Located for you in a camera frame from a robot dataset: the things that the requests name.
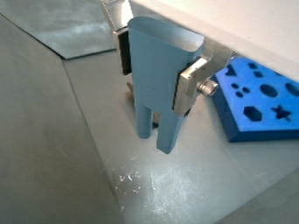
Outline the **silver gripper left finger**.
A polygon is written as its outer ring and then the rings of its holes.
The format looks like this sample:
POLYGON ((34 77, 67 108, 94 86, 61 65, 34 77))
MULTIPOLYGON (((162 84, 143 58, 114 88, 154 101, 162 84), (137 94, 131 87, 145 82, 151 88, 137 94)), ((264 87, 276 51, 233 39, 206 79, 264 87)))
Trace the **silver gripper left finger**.
POLYGON ((133 73, 129 43, 129 22, 134 18, 129 0, 102 0, 102 9, 113 31, 117 52, 121 63, 121 73, 133 73))

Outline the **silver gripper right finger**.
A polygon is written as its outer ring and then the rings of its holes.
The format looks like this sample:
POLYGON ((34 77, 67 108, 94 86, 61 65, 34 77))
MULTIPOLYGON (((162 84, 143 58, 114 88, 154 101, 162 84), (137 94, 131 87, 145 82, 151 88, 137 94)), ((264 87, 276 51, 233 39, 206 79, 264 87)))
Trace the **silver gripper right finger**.
POLYGON ((193 108, 199 95, 211 96, 215 93, 218 84, 211 76, 229 65, 234 55, 234 51, 225 45, 203 45, 201 56, 179 72, 173 104, 178 116, 183 116, 193 108))

